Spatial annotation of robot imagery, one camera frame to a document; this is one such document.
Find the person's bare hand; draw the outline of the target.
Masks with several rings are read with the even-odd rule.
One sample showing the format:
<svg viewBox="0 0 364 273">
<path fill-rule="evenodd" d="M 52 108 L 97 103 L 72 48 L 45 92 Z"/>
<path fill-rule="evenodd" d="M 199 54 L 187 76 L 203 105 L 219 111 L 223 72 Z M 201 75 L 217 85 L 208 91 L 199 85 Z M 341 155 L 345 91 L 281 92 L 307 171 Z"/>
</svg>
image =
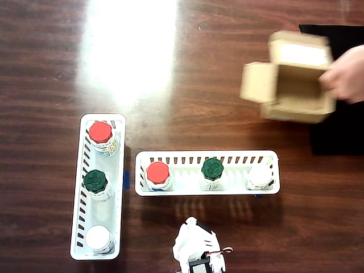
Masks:
<svg viewBox="0 0 364 273">
<path fill-rule="evenodd" d="M 334 99 L 350 104 L 363 101 L 363 45 L 347 50 L 320 76 Z"/>
</svg>

